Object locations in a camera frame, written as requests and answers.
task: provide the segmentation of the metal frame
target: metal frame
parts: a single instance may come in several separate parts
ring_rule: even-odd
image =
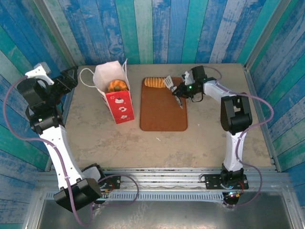
[[[249,91],[250,91],[251,95],[257,96],[249,70],[244,68],[244,75],[246,77],[248,87],[249,87]],[[265,121],[265,117],[264,117],[264,114],[263,114],[263,111],[262,111],[262,108],[261,108],[261,105],[260,105],[259,101],[254,99],[253,103],[254,103],[256,113],[257,113],[258,121],[259,122]],[[275,149],[273,147],[272,140],[271,140],[267,125],[266,124],[262,125],[261,129],[262,129],[262,132],[263,132],[263,136],[264,136],[266,146],[267,146],[269,155],[271,157],[271,160],[273,161],[273,164],[276,166],[277,171],[281,172],[282,171],[281,166],[278,162],[277,155],[276,155]]]
[[[259,55],[260,51],[262,50],[263,46],[265,45],[266,41],[268,40],[270,34],[272,33],[273,29],[275,28],[276,24],[280,20],[283,12],[286,10],[288,4],[291,0],[281,0],[275,11],[273,12],[269,22],[265,26],[263,33],[259,37],[258,41],[256,42],[253,50],[251,51],[248,59],[246,60],[245,67],[246,69],[250,69],[256,60],[257,56]]]
[[[260,168],[264,183],[263,192],[278,192],[286,203],[287,211],[295,229],[305,228],[305,220],[296,199],[292,184],[287,173],[278,173],[274,167]],[[223,190],[207,190],[205,184],[200,182],[202,174],[218,174],[220,168],[120,168],[105,170],[105,174],[128,174],[138,183],[142,193],[159,195],[202,195],[204,193],[219,194]],[[255,169],[245,168],[249,181],[246,192],[256,192],[259,187],[259,175]],[[35,193],[30,203],[30,208],[23,224],[24,229],[37,229],[44,200],[50,199],[50,193],[58,191],[57,176],[55,171],[39,173]],[[121,178],[121,190],[126,194],[134,193],[135,185],[127,178]],[[154,200],[154,195],[145,200]]]
[[[45,0],[34,0],[34,3],[36,4],[39,12],[41,13],[50,31],[52,32],[55,40],[57,41],[59,47],[61,48],[61,51],[63,55],[66,57],[68,64],[70,66],[75,66],[76,65],[75,61],[70,53],[70,50],[68,49],[65,40],[63,39],[60,29],[58,28],[47,5],[45,4]]]
[[[72,102],[74,90],[75,90],[75,88],[73,88],[72,91],[67,94],[66,99],[65,99],[65,103],[63,105],[62,120],[63,120],[64,124],[66,124],[66,121],[67,121],[67,118],[68,118],[68,113],[69,113],[70,105],[71,105],[71,102]]]

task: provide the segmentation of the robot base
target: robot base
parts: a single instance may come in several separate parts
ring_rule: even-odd
[[[102,168],[96,163],[86,167],[82,172],[86,173],[86,171],[89,171],[93,167],[97,168],[100,178],[105,177]],[[120,176],[111,177],[98,183],[97,180],[100,178],[85,178],[83,180],[78,180],[76,184],[72,185],[71,188],[76,210],[95,202],[97,199],[101,198],[103,193],[108,189],[120,189]],[[67,188],[61,188],[61,191],[54,195],[54,199],[57,204],[72,212],[70,196]]]
[[[223,184],[220,174],[204,175],[206,189],[249,189],[247,176],[243,175],[239,180],[228,182],[227,185]]]

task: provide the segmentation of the wooden cutting board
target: wooden cutting board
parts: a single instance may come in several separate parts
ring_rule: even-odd
[[[172,78],[175,86],[182,79]],[[172,92],[167,88],[153,88],[142,82],[140,128],[143,131],[184,131],[187,129],[185,99],[183,109],[178,105]]]

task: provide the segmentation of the gray floor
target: gray floor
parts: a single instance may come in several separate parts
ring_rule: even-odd
[[[240,203],[249,200],[245,193]],[[89,209],[78,211],[89,220]],[[69,211],[46,200],[40,229],[82,229]],[[262,193],[250,205],[228,209],[209,202],[142,202],[94,212],[91,229],[289,229],[292,228],[283,198]]]

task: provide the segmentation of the cable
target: cable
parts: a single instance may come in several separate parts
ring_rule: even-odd
[[[238,183],[241,185],[241,187],[242,187],[242,191],[241,191],[241,193],[243,194],[244,193],[244,184],[242,183],[242,182],[240,182],[240,181],[238,181]]]
[[[132,201],[128,202],[127,204],[105,204],[104,206],[108,206],[108,207],[123,207],[123,206],[129,206],[129,205],[133,204],[137,200],[137,198],[139,196],[139,192],[140,192],[140,189],[139,189],[139,186],[138,186],[137,182],[135,182],[135,180],[131,176],[129,176],[129,175],[125,175],[125,174],[113,174],[113,175],[106,176],[103,179],[100,179],[98,183],[100,183],[100,182],[102,182],[102,181],[104,181],[104,180],[106,180],[108,178],[111,178],[111,177],[127,177],[127,178],[129,178],[136,185],[136,187],[137,187],[137,194],[135,195],[135,198]]]
[[[235,155],[236,155],[237,160],[238,160],[242,165],[252,167],[252,168],[254,168],[254,169],[258,172],[259,177],[260,177],[260,185],[259,185],[259,188],[258,188],[257,193],[254,195],[254,197],[253,197],[251,200],[249,200],[249,201],[247,201],[247,202],[245,202],[245,203],[243,203],[243,204],[238,204],[238,205],[229,205],[229,204],[227,204],[225,201],[224,201],[224,203],[225,203],[227,206],[229,206],[229,207],[235,207],[235,206],[241,207],[241,206],[245,206],[245,205],[250,204],[250,203],[251,203],[253,200],[255,200],[255,198],[260,194],[261,189],[262,189],[262,186],[263,186],[263,176],[262,176],[262,173],[261,173],[261,171],[259,170],[259,168],[257,168],[256,166],[250,165],[250,164],[248,164],[248,163],[245,163],[245,162],[243,162],[243,161],[239,158],[239,156],[238,156],[238,147],[239,147],[239,145],[240,145],[240,142],[241,142],[241,139],[242,139],[243,135],[246,134],[249,130],[251,130],[251,129],[253,129],[254,127],[257,127],[257,126],[264,125],[264,124],[268,123],[269,121],[271,121],[271,119],[272,119],[273,116],[274,116],[274,110],[273,110],[272,106],[271,106],[266,100],[264,100],[264,99],[262,99],[262,98],[259,98],[259,97],[257,97],[257,96],[251,95],[251,94],[242,94],[242,93],[232,92],[232,91],[229,91],[229,90],[227,90],[226,88],[222,87],[222,86],[218,83],[218,82],[222,79],[222,77],[223,77],[222,73],[221,73],[219,70],[217,70],[216,68],[209,67],[209,66],[204,66],[204,67],[213,69],[213,70],[215,70],[215,71],[217,71],[217,72],[219,73],[220,78],[219,78],[218,80],[216,80],[216,86],[217,86],[218,88],[224,90],[225,92],[227,92],[227,93],[229,93],[229,94],[235,94],[235,95],[239,95],[239,96],[245,96],[245,97],[248,97],[248,98],[256,99],[256,100],[258,100],[258,101],[260,101],[260,102],[266,104],[266,105],[268,106],[268,108],[270,109],[270,112],[271,112],[271,113],[270,113],[270,117],[269,117],[267,120],[265,120],[265,121],[263,121],[263,122],[261,122],[261,123],[257,123],[257,124],[254,124],[254,125],[252,125],[252,126],[249,126],[247,129],[245,129],[245,130],[241,133],[241,135],[239,136],[238,141],[237,141],[237,145],[236,145],[236,149],[235,149]]]
[[[8,89],[8,91],[7,91],[7,93],[6,93],[5,97],[4,97],[2,111],[3,111],[3,117],[4,117],[4,120],[5,120],[5,123],[6,123],[7,127],[8,127],[8,129],[11,131],[11,133],[12,133],[16,138],[18,138],[18,139],[20,139],[20,140],[23,140],[23,141],[41,141],[41,142],[44,142],[44,143],[46,143],[46,144],[49,144],[50,146],[52,146],[52,148],[54,148],[54,150],[55,150],[55,152],[57,153],[57,156],[58,156],[58,158],[59,158],[59,160],[60,160],[60,162],[61,162],[61,167],[62,167],[62,170],[63,170],[63,174],[64,174],[65,180],[66,180],[66,182],[67,182],[68,193],[69,193],[71,208],[72,208],[72,212],[73,212],[73,214],[74,214],[74,217],[75,217],[76,221],[77,221],[80,225],[82,225],[83,227],[88,227],[88,226],[91,225],[92,220],[93,220],[93,208],[92,208],[92,203],[90,204],[90,222],[87,223],[87,224],[85,224],[85,223],[83,223],[83,222],[81,221],[81,219],[79,218],[79,216],[78,216],[78,214],[77,214],[77,212],[76,212],[76,208],[75,208],[75,204],[74,204],[74,199],[73,199],[72,188],[71,188],[71,184],[70,184],[70,181],[69,181],[67,169],[66,169],[66,167],[65,167],[63,158],[62,158],[62,156],[61,156],[61,154],[60,154],[60,152],[59,152],[57,146],[56,146],[54,143],[52,143],[52,142],[50,142],[50,141],[48,141],[48,140],[46,140],[46,139],[43,139],[43,138],[38,138],[38,137],[25,138],[25,137],[19,136],[19,135],[12,129],[12,127],[11,127],[9,121],[8,121],[8,118],[7,118],[7,115],[6,115],[6,103],[7,103],[7,100],[8,100],[8,98],[9,98],[9,95],[10,95],[11,91],[13,90],[13,88],[14,88],[17,84],[19,84],[21,81],[25,80],[26,78],[27,78],[27,76],[24,76],[24,77],[22,77],[21,79],[17,80],[15,83],[13,83],[13,84],[10,86],[10,88]],[[128,175],[124,175],[124,174],[116,174],[116,175],[110,175],[110,176],[104,177],[104,178],[101,179],[100,181],[103,181],[103,180],[105,180],[105,179],[108,179],[108,178],[111,178],[111,177],[115,177],[115,176],[127,177],[127,178],[129,178],[130,180],[132,180],[132,181],[136,184],[136,187],[137,187],[137,195],[136,195],[135,199],[134,199],[133,201],[131,201],[131,203],[129,203],[129,204],[133,204],[133,203],[136,201],[136,199],[138,198],[138,195],[139,195],[139,186],[138,186],[138,184],[135,182],[135,180],[134,180],[133,178],[131,178],[131,177],[128,176]]]

